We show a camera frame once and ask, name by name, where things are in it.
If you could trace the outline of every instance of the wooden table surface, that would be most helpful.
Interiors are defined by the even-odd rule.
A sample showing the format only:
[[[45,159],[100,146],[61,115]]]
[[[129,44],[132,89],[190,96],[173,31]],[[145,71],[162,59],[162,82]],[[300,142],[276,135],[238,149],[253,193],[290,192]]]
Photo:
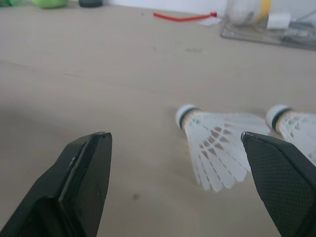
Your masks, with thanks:
[[[222,39],[151,10],[0,9],[0,228],[64,146],[113,135],[98,236],[279,237],[252,179],[196,184],[176,109],[316,111],[316,53]]]

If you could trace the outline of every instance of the green object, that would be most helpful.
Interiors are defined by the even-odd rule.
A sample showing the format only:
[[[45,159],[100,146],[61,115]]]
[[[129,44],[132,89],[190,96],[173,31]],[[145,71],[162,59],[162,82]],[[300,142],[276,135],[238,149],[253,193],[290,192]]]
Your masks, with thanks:
[[[41,8],[56,8],[67,5],[68,0],[32,0],[32,2]]]
[[[15,6],[19,4],[21,0],[0,0],[0,7],[1,6]]]

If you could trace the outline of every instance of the shuttlecock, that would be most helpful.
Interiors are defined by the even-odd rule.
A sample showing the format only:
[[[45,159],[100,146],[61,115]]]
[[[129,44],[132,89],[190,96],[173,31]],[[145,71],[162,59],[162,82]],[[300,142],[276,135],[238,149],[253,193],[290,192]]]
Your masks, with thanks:
[[[299,113],[288,105],[276,105],[267,112],[266,120],[316,166],[316,114]]]
[[[176,122],[187,136],[197,182],[216,192],[230,189],[251,171],[242,132],[270,132],[264,119],[253,114],[207,113],[194,105],[179,108]]]

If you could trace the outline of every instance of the red wire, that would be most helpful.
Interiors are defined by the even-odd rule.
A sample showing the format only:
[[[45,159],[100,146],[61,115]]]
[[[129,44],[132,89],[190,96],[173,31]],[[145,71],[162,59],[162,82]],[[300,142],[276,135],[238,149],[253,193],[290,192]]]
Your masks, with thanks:
[[[166,16],[159,13],[154,12],[154,16],[158,18],[162,18],[169,21],[176,21],[176,22],[185,22],[185,21],[196,21],[196,20],[202,20],[208,17],[217,17],[217,12],[211,12],[208,15],[204,16],[193,16],[193,17],[185,17],[185,18],[177,18],[172,16]]]

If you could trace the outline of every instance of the yellow tape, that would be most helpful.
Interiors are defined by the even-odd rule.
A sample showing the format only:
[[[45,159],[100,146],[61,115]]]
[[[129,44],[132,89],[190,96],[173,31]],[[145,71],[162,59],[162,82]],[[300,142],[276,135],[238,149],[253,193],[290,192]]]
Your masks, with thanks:
[[[272,8],[272,0],[261,0],[261,12],[257,18],[257,21],[262,20],[266,15],[269,14]]]

